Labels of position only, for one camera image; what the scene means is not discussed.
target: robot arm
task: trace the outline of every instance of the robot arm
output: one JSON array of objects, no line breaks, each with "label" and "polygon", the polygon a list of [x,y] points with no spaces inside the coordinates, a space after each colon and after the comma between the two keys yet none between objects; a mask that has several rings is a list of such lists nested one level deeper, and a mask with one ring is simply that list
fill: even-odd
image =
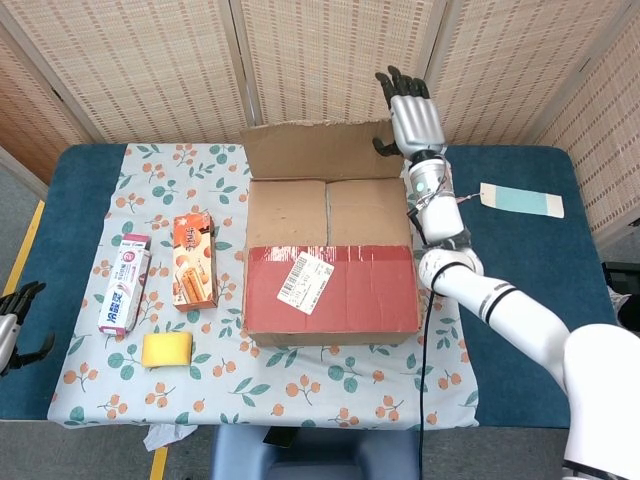
[{"label": "robot arm", "polygon": [[374,146],[383,155],[397,150],[411,162],[409,180],[417,198],[413,221],[429,247],[420,262],[420,280],[476,314],[547,369],[565,390],[562,361],[569,330],[553,312],[509,283],[483,276],[458,210],[451,167],[444,158],[444,132],[427,87],[394,67],[389,73],[391,80],[383,73],[376,78],[390,107],[395,143],[384,147],[376,139]]},{"label": "robot arm", "polygon": [[569,397],[571,428],[564,480],[640,478],[636,442],[640,413],[640,339],[612,325],[569,333],[549,309],[503,280],[484,276],[451,185],[437,111],[421,79],[389,67],[376,78],[391,112],[395,142],[373,144],[403,155],[416,208],[409,212],[427,252],[419,276],[432,291],[458,301],[518,350],[543,366]]}]

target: black cable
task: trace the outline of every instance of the black cable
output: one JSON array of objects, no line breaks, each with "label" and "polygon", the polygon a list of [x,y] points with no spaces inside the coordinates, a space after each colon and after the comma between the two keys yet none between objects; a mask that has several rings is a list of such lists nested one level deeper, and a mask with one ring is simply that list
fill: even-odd
[{"label": "black cable", "polygon": [[424,337],[422,338],[422,372],[420,372],[420,446],[418,447],[418,465],[420,468],[420,480],[422,480],[422,444],[424,440],[424,375],[427,369],[427,333],[429,333],[429,318],[436,292],[431,290],[429,304],[424,318]]}]

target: blue chair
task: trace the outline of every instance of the blue chair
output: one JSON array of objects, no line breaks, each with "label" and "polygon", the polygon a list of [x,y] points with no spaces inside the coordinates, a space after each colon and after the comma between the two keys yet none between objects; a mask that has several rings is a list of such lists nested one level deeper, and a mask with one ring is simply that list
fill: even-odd
[{"label": "blue chair", "polygon": [[263,443],[269,427],[221,425],[211,480],[418,479],[418,432],[301,428],[289,448]]}]

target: wall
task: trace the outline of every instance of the wall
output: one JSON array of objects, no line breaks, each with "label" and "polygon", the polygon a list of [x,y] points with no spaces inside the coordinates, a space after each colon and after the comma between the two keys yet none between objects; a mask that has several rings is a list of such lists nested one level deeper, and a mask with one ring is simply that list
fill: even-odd
[{"label": "wall", "polygon": [[49,183],[58,156],[81,133],[0,37],[0,146]]},{"label": "wall", "polygon": [[394,64],[429,80],[450,143],[544,130],[603,235],[638,203],[637,20],[540,123],[636,1],[4,0],[0,144],[48,182],[73,143],[235,142],[255,124],[386,117],[374,73]]},{"label": "wall", "polygon": [[640,13],[537,143],[573,161],[596,242],[640,217]]}]

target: open cardboard box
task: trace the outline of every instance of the open cardboard box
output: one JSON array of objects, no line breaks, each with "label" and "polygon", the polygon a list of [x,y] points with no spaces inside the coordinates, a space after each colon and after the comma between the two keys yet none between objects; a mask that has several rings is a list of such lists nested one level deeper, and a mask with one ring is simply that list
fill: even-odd
[{"label": "open cardboard box", "polygon": [[[403,160],[390,123],[281,124],[242,133],[253,180],[244,324],[260,345],[397,344],[420,328]],[[279,300],[301,252],[333,266],[310,314]]]}]

